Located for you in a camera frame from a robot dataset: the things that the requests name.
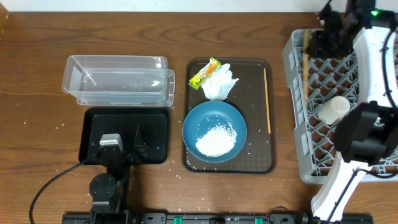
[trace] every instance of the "black tray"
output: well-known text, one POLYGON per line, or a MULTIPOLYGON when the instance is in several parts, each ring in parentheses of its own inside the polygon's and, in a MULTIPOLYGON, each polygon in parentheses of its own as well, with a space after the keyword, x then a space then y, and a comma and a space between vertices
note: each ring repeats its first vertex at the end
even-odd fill
POLYGON ((165 108, 88 109, 83 122, 79 161, 87 158, 89 148, 99 147, 103 134, 120 134, 123 148, 134 150, 137 125, 140 127, 142 140, 148 146, 148 158, 143 164, 163 163, 167 157, 169 126, 169 111, 165 108))
MULTIPOLYGON (((272 171, 276 164, 271 67, 261 59, 218 58, 218 60, 221 63, 231 64, 230 70, 233 72, 233 78, 239 78, 224 101, 242 113, 248 127, 246 143, 236 157, 217 164, 197 159, 183 145, 183 164, 192 172, 266 174, 272 171), (267 114, 264 69, 267 77, 269 114, 267 114)), ((209 58, 192 60, 187 68, 187 80, 191 79, 208 62, 209 58)), ((208 101, 201 88, 195 90, 188 84, 186 86, 185 115, 196 105, 208 101)))

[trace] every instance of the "wooden table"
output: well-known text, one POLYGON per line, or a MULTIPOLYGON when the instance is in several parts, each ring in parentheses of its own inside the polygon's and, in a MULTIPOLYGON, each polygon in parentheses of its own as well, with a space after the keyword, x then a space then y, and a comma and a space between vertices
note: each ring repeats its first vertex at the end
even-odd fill
MULTIPOLYGON (((320 186, 299 177, 282 48, 293 30, 317 26, 313 13, 11 13, 0 42, 0 223, 28 223, 41 186, 78 162, 88 108, 61 90, 73 54, 161 55, 176 73, 168 158, 132 169, 129 201, 138 210, 306 210, 320 186), (185 69, 192 59, 209 56, 270 63, 277 127, 277 167, 271 174, 194 174, 184 168, 179 121, 185 69)), ((37 201, 36 222, 60 223, 65 212, 87 212, 89 183, 101 172, 100 166, 80 167, 50 185, 37 201)), ((398 222, 397 189, 398 183, 360 184, 346 211, 371 213, 377 224, 398 222)))

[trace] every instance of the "brown tray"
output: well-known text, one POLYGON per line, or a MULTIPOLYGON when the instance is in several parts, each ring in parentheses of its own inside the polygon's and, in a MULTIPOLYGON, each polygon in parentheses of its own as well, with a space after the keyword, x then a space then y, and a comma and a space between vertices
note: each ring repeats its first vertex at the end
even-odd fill
MULTIPOLYGON (((248 127, 246 143, 238 155, 220 163, 209 163, 197 159, 183 145, 182 162, 192 172, 269 173, 276 164, 271 67, 261 59, 218 58, 218 60, 221 63, 231 64, 230 70, 233 73, 233 78, 239 78, 224 102, 233 105, 243 115, 248 127), (267 112, 266 98, 268 98, 269 113, 267 112)), ((187 68, 187 80, 191 79, 208 62, 209 58, 192 60, 187 68)), ((185 92, 187 93, 185 115, 196 105, 209 100, 201 88, 195 90, 187 84, 185 92)))

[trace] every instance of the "blue bowl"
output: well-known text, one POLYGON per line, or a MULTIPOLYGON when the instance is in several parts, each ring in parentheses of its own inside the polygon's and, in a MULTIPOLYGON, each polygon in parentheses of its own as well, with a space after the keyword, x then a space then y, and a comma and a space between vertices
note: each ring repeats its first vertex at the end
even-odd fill
POLYGON ((247 135, 246 122, 241 113, 235 107, 221 101, 207 101, 194 107, 185 118, 182 126, 182 138, 187 149, 198 159, 205 162, 224 162, 233 158, 243 148, 247 135), (228 122, 232 124, 237 134, 235 147, 226 154, 217 157, 208 157, 199 152, 195 146, 197 139, 217 124, 228 127, 228 122))

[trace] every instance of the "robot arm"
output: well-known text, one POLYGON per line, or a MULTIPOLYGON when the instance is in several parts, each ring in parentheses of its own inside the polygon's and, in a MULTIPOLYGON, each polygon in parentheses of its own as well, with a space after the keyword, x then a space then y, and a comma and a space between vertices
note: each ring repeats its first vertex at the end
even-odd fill
MULTIPOLYGON (((356 112, 342 120, 336 129, 335 149, 338 152, 328 180, 311 201, 313 216, 320 220, 340 221, 347 201, 365 175, 358 172, 352 178, 354 170, 371 170, 371 165, 397 147, 394 139, 397 120, 391 118, 397 111, 391 108, 386 95, 381 50, 390 31, 395 30, 396 22, 393 12, 376 10, 374 6, 375 1, 348 1, 343 24, 337 12, 327 4, 319 14, 325 30, 314 32, 308 48, 312 57, 340 57, 355 50, 360 86, 356 112), (382 121, 383 128, 375 130, 376 121, 382 121), (344 196, 336 205, 346 186, 344 196)), ((398 102, 394 41, 395 33, 386 45, 386 72, 392 98, 398 102)))

